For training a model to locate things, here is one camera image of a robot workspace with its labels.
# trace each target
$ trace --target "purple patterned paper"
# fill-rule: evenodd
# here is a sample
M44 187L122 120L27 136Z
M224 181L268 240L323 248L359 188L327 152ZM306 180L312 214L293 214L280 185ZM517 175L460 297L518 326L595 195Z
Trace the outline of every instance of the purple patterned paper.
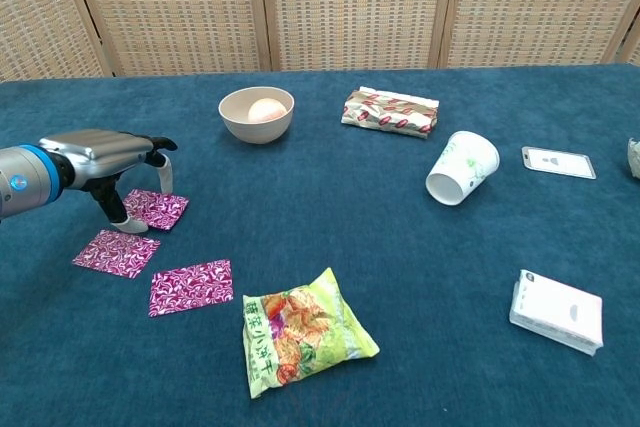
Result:
M233 299L231 262L206 264L157 272L151 281L149 317L196 309Z
M133 189L123 203L134 219L146 222L149 227L170 230L187 208L189 199L179 195Z
M157 240L101 230L73 259L73 263L133 279L144 269L159 245Z

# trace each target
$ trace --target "white object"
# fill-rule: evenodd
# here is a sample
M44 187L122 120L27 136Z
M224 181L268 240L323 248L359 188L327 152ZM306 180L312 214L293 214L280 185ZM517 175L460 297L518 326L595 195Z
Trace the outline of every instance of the white object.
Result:
M120 222L119 224L112 222L111 225L125 234L141 234L149 230L149 226L145 222L134 219L131 216L127 216L127 220L124 222Z
M640 142L629 139L627 146L627 159L631 168L631 175L640 179Z
M499 165L491 142L473 132L456 132L427 176L427 191L442 204L458 205Z
M398 94L397 92L388 92L386 90L375 90L369 87L360 87L361 92L366 92L367 94L378 94L384 97L393 97L398 100L406 100L407 102L413 102L414 104L424 105L425 107L430 107L432 109L437 109L438 105L440 105L440 101L433 99L425 99L424 97L416 97L414 95L406 95L406 94Z
M171 194L173 192L173 168L169 157L164 154L160 155L164 157L164 165L156 168L160 178L160 191L163 194Z
M257 100L277 100L286 114L274 120L257 124L249 122L249 109ZM218 112L224 124L236 138L250 144L272 142L286 132L293 118L293 96L276 87L249 87L230 93L220 101Z
M249 108L247 114L248 120L251 123L268 122L269 120L275 120L282 117L287 113L287 109L281 102L275 99L260 99L256 100Z
M523 147L522 159L525 167L531 170L583 177L585 179L596 178L589 157L583 154Z
M520 271L509 321L537 334L595 355L602 342L602 298Z

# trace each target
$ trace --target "paper cup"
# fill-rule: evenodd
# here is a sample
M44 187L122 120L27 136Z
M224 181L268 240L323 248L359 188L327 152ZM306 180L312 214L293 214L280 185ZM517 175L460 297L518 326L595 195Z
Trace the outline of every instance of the paper cup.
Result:
M499 165L491 142L473 132L456 132L427 176L427 191L442 204L458 205Z

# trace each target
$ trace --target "candy wrapper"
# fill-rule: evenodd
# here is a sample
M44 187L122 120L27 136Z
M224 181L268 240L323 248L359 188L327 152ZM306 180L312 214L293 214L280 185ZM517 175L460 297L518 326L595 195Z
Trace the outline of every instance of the candy wrapper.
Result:
M340 294L329 268L310 285L243 296L244 353L251 398L380 349Z
M171 230L187 208L189 199L178 195L133 189L122 203L134 219L142 220L149 227Z
M159 246L158 240L101 230L73 259L73 264L135 279Z
M229 260L156 272L151 280L149 317L230 300L233 300L233 281Z
M360 87L344 105L342 123L426 138L438 122L439 102Z

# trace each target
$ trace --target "card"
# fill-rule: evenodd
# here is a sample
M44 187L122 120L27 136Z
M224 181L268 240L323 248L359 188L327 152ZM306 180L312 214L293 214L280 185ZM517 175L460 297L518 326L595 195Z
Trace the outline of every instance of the card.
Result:
M583 154L523 147L522 159L525 167L531 170L570 175L585 179L596 178L591 160Z
M73 259L73 264L133 279L144 269L159 245L158 240L101 230Z
M171 230L187 208L189 199L134 189L122 202L134 219L145 222L149 227Z
M216 260L157 272L151 281L149 317L196 309L233 299L231 262Z

